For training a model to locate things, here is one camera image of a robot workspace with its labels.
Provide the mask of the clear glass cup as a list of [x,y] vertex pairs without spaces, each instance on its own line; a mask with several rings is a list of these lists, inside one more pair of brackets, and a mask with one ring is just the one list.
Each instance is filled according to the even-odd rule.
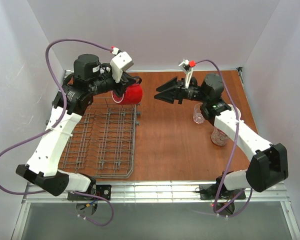
[[201,103],[197,103],[194,106],[194,111],[193,111],[193,121],[197,124],[203,124],[205,119],[203,117],[203,114],[201,112]]

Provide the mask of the bright red mug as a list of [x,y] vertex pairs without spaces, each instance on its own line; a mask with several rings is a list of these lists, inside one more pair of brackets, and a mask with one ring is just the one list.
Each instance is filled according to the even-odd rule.
[[114,91],[111,92],[111,97],[118,105],[136,105],[143,98],[143,89],[141,85],[133,84],[126,89],[121,97],[117,96]]

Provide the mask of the pink ghost pattern mug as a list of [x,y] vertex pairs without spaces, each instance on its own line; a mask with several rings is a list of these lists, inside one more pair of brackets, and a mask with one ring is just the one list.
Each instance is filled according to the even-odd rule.
[[217,146],[225,146],[229,140],[229,137],[223,131],[215,127],[210,139]]

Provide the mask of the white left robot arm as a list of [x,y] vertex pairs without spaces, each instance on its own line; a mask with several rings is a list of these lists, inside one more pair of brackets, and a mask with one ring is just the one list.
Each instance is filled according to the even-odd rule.
[[76,125],[80,122],[94,96],[112,92],[124,97],[136,83],[127,70],[133,65],[127,52],[117,53],[110,63],[100,63],[94,54],[82,54],[73,63],[74,72],[68,75],[52,102],[48,131],[40,139],[35,152],[16,168],[16,174],[53,196],[63,192],[93,194],[96,181],[85,174],[59,170],[59,161]]

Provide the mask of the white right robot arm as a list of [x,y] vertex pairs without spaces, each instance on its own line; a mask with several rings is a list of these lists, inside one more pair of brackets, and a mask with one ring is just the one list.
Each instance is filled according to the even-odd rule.
[[218,188],[222,194],[246,188],[261,193],[288,178],[286,147],[259,136],[241,120],[233,106],[225,103],[222,99],[224,85],[218,74],[207,74],[201,85],[192,77],[188,86],[184,79],[174,77],[156,91],[155,99],[170,104],[174,101],[181,104],[183,100],[200,102],[203,118],[225,133],[249,160],[247,169],[219,176],[215,185],[206,190],[207,194],[215,196]]

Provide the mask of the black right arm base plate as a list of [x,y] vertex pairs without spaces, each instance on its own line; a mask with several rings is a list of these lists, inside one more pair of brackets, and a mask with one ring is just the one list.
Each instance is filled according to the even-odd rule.
[[[195,192],[200,194],[201,200],[214,200],[216,197],[217,190],[218,190],[218,186],[216,183],[200,184],[199,187],[195,189]],[[219,194],[219,199],[231,200],[238,195],[237,200],[245,200],[246,199],[245,192],[242,192],[240,194],[240,191],[241,191],[240,189],[230,190],[230,191],[222,189]]]

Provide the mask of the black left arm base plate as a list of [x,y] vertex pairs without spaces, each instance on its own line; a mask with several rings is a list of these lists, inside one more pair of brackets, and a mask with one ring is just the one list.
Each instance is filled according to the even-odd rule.
[[[109,201],[111,199],[111,194],[112,194],[112,185],[97,184],[95,187],[95,190],[93,190],[91,194],[105,198]],[[69,201],[92,201],[92,200],[95,200],[95,198],[69,192],[67,195],[67,200],[69,200]]]

